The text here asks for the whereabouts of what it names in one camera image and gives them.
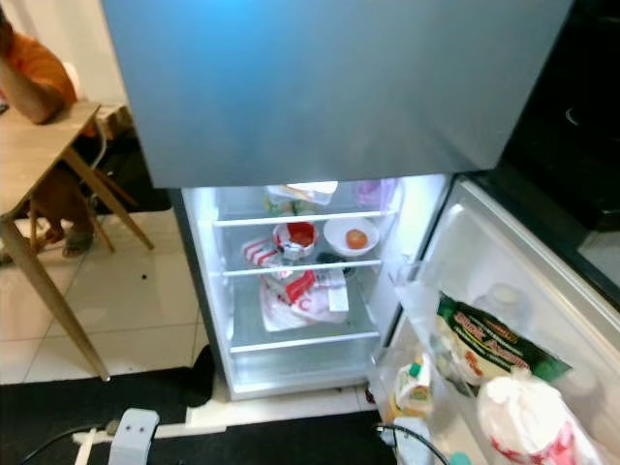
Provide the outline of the white ceramic bowl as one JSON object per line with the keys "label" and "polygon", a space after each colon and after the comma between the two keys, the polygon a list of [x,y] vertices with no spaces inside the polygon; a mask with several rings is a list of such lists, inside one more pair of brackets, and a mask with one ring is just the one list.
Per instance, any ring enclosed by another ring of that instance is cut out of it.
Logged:
{"label": "white ceramic bowl", "polygon": [[[360,229],[365,231],[369,236],[369,245],[362,251],[350,251],[346,247],[345,234],[350,229]],[[324,222],[322,236],[336,254],[342,257],[359,257],[363,254],[371,252],[382,238],[382,234],[375,222],[369,221],[368,218],[350,218],[350,220],[328,220]]]}

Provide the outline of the red white KFC bucket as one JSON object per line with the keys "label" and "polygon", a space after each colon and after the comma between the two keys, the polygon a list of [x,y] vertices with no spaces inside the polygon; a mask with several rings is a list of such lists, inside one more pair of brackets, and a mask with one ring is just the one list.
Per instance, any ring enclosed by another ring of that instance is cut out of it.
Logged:
{"label": "red white KFC bucket", "polygon": [[318,230],[314,223],[279,223],[273,230],[276,252],[284,262],[309,260],[314,256]]}

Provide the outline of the light wooden dining table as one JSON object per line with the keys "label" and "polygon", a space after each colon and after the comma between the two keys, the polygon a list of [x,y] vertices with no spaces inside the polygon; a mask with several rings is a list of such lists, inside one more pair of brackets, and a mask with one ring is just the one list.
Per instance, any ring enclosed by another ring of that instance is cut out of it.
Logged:
{"label": "light wooden dining table", "polygon": [[58,118],[46,125],[35,125],[18,112],[4,112],[0,119],[0,236],[4,251],[10,253],[15,265],[21,270],[37,295],[43,299],[49,314],[61,325],[77,349],[84,355],[94,373],[102,381],[109,381],[110,373],[99,357],[96,347],[81,328],[74,310],[68,305],[43,262],[37,257],[36,248],[30,239],[23,236],[16,225],[18,213],[23,207],[35,207],[30,199],[35,187],[45,180],[46,174],[58,161],[65,163],[90,187],[97,198],[104,203],[116,218],[119,218],[135,234],[147,249],[154,248],[149,236],[130,217],[121,199],[132,202],[128,194],[114,182],[84,163],[74,150],[72,142],[85,127],[98,127],[97,112],[101,105],[89,101],[78,101],[62,111]]}

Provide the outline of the glass fridge shelf white trim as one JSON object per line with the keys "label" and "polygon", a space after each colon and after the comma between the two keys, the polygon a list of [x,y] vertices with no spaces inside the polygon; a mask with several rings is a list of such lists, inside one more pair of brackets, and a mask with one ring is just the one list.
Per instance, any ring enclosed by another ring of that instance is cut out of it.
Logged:
{"label": "glass fridge shelf white trim", "polygon": [[324,267],[365,267],[382,264],[382,260],[345,261],[333,263],[302,263],[302,264],[279,264],[272,266],[248,267],[248,269],[222,271],[222,276],[244,276],[254,274],[278,273],[278,271],[297,271],[324,269]]}
{"label": "glass fridge shelf white trim", "polygon": [[294,338],[289,341],[274,341],[274,342],[254,342],[254,344],[239,344],[233,345],[229,349],[231,354],[240,353],[256,353],[257,351],[284,349],[284,347],[300,347],[316,344],[333,344],[333,342],[342,342],[350,340],[358,340],[358,338],[377,338],[378,332],[361,332],[353,333],[353,335],[336,335],[336,336],[324,336],[313,338]]}
{"label": "glass fridge shelf white trim", "polygon": [[185,216],[191,223],[204,223],[209,229],[225,229],[226,227],[249,227],[257,225],[275,225],[275,223],[293,222],[326,222],[328,220],[350,220],[350,218],[382,218],[391,216],[395,211],[356,211],[320,214],[294,214],[294,216],[225,218],[218,211],[199,213],[186,211]]}

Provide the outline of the green printed food packet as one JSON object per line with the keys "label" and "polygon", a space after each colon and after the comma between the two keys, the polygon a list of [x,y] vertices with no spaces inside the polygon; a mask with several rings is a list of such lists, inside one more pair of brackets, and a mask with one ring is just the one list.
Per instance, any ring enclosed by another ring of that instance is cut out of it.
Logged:
{"label": "green printed food packet", "polygon": [[546,382],[571,372],[571,365],[518,335],[477,306],[439,292],[431,350],[440,375],[465,395],[475,395],[492,378],[527,369]]}

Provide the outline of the white red plastic bag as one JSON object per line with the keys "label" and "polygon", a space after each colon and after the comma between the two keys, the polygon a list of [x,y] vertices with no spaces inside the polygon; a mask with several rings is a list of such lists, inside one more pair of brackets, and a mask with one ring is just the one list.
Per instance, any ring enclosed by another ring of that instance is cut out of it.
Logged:
{"label": "white red plastic bag", "polygon": [[483,382],[477,399],[484,441],[511,465],[606,465],[562,394],[527,369]]}

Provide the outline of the person in orange patterned shirt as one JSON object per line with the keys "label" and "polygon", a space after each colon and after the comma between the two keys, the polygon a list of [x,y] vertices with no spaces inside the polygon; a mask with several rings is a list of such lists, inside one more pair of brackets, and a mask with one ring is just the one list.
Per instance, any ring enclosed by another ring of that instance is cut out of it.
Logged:
{"label": "person in orange patterned shirt", "polygon": [[[0,58],[0,96],[31,123],[47,124],[78,101],[56,54],[39,41],[17,34],[4,14],[0,15]],[[74,169],[58,161],[32,199],[49,221],[46,243],[65,242],[62,256],[66,260],[92,248],[94,226],[88,220],[89,208]]]}

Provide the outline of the white floor tape strip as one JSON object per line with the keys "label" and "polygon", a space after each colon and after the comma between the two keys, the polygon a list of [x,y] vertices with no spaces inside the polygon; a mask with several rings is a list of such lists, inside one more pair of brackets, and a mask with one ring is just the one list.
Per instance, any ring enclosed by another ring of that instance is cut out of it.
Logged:
{"label": "white floor tape strip", "polygon": [[376,409],[375,403],[368,399],[366,389],[361,386],[302,391],[247,400],[226,400],[218,397],[208,400],[203,406],[187,409],[186,419],[182,422],[164,422],[159,425],[152,434],[152,439],[203,437],[222,433],[230,426],[254,422],[348,415],[373,409]]}

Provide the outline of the clear fridge door bin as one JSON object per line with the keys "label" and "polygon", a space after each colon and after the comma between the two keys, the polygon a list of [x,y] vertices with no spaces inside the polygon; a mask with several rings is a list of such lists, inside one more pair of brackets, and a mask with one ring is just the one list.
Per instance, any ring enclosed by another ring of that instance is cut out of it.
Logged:
{"label": "clear fridge door bin", "polygon": [[589,322],[595,307],[588,296],[561,276],[511,263],[433,263],[421,267],[398,289],[400,302],[431,360],[438,293],[477,306],[496,316],[549,353],[571,372],[548,382],[567,397],[602,397],[620,391],[620,351],[606,344],[601,329]]}
{"label": "clear fridge door bin", "polygon": [[[394,420],[397,419],[388,412],[388,396],[391,384],[395,380],[395,372],[419,354],[427,354],[429,366],[434,367],[430,353],[418,342],[403,347],[390,346],[378,358],[376,371],[369,377],[368,391],[373,395],[383,422],[394,424]],[[477,398],[457,391],[438,373],[434,373],[431,378],[431,386],[433,386],[434,411],[429,418],[424,418],[428,424],[430,438],[422,438],[416,431],[407,434],[425,443],[425,446],[438,457],[438,465],[447,465],[446,453],[451,452],[468,453],[474,465],[511,465],[484,441],[477,417]],[[395,431],[385,428],[378,431],[381,440],[393,449],[397,457],[394,433]]]}

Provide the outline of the grey two-door fridge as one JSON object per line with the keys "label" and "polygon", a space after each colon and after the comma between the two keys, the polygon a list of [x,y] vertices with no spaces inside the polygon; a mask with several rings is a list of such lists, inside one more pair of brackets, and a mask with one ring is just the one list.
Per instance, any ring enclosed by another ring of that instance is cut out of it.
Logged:
{"label": "grey two-door fridge", "polygon": [[[399,287],[421,267],[469,262],[545,270],[585,293],[589,322],[620,351],[620,278],[558,230],[555,196],[620,200],[620,0],[106,0],[143,156],[168,189],[196,278],[218,397],[247,400],[361,386],[390,346],[421,344]],[[398,178],[382,234],[341,267],[344,323],[267,332],[260,274],[242,245],[275,225],[225,218],[373,211],[355,182]],[[377,338],[231,354],[233,345],[378,332]],[[567,397],[620,465],[620,391]]]}

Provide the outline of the white KFC plastic bag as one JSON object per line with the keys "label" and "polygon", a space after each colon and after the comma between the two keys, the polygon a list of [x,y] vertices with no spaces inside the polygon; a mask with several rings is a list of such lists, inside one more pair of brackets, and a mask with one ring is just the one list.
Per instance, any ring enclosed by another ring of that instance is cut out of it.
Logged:
{"label": "white KFC plastic bag", "polygon": [[261,276],[260,302],[267,332],[344,323],[349,313],[341,267]]}

